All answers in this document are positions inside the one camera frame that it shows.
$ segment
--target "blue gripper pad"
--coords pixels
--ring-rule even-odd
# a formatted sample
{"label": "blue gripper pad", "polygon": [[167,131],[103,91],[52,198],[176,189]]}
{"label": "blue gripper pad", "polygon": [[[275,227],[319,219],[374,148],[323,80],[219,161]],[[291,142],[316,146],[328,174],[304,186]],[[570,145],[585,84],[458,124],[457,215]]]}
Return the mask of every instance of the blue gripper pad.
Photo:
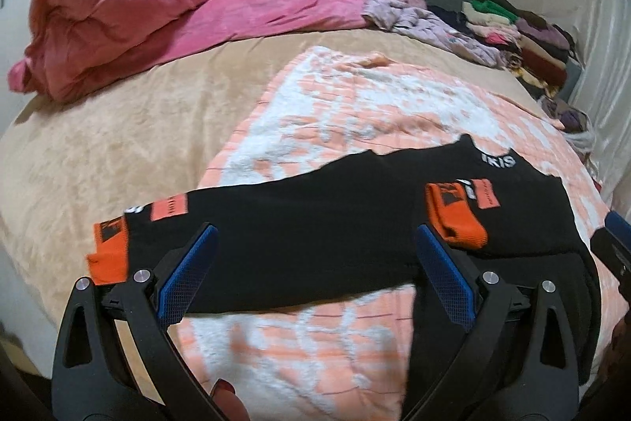
{"label": "blue gripper pad", "polygon": [[427,225],[416,230],[416,256],[451,322],[468,333],[476,318],[473,291]]}
{"label": "blue gripper pad", "polygon": [[631,225],[615,211],[610,211],[605,217],[605,227],[631,253]]}
{"label": "blue gripper pad", "polygon": [[157,318],[163,330],[181,322],[217,255],[218,247],[218,230],[208,225],[160,289]]}

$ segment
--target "white curtain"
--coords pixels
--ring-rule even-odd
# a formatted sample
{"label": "white curtain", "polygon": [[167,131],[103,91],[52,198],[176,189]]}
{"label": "white curtain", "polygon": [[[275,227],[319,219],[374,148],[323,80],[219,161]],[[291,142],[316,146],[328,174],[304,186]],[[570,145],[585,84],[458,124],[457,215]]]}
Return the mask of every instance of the white curtain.
{"label": "white curtain", "polygon": [[631,0],[590,0],[575,23],[585,69],[570,103],[596,130],[588,168],[631,223]]}

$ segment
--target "green clothing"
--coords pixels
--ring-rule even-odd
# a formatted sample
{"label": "green clothing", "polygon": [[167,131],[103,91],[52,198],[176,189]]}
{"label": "green clothing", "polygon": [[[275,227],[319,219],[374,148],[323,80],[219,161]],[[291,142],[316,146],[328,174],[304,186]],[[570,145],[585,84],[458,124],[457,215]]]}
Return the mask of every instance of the green clothing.
{"label": "green clothing", "polygon": [[490,0],[486,0],[484,2],[480,2],[478,0],[472,0],[471,6],[473,6],[473,9],[476,10],[476,12],[495,13],[495,15],[501,15],[503,17],[506,17],[507,19],[510,20],[511,24],[514,24],[519,18],[518,16],[515,15],[515,13],[509,12],[509,10],[505,10],[499,4],[496,4]]}

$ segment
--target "pile of clothes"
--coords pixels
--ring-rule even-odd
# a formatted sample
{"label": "pile of clothes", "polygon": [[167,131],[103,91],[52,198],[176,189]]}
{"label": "pile of clothes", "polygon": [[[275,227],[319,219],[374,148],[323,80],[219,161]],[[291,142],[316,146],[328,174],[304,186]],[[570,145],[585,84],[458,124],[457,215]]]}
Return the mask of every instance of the pile of clothes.
{"label": "pile of clothes", "polygon": [[575,44],[559,26],[507,0],[463,2],[461,13],[438,6],[428,10],[463,34],[500,50],[506,66],[533,98],[553,97],[563,87]]}
{"label": "pile of clothes", "polygon": [[585,163],[589,154],[594,150],[596,141],[594,128],[589,117],[561,99],[551,99],[544,95],[537,104],[541,106],[546,115],[563,124],[563,137],[581,161]]}
{"label": "pile of clothes", "polygon": [[366,0],[362,16],[383,31],[403,34],[479,65],[501,69],[506,64],[497,49],[454,29],[409,0]]}

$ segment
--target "beige blanket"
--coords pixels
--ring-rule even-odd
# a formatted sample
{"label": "beige blanket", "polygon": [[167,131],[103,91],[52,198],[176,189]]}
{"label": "beige blanket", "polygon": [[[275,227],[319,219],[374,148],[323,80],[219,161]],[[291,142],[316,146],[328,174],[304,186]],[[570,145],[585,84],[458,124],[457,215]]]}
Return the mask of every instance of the beige blanket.
{"label": "beige blanket", "polygon": [[545,116],[509,72],[370,29],[227,43],[75,105],[35,98],[0,140],[0,242],[51,320],[61,322],[73,283],[87,274],[92,224],[196,188],[269,80],[313,45],[346,53],[378,50]]}

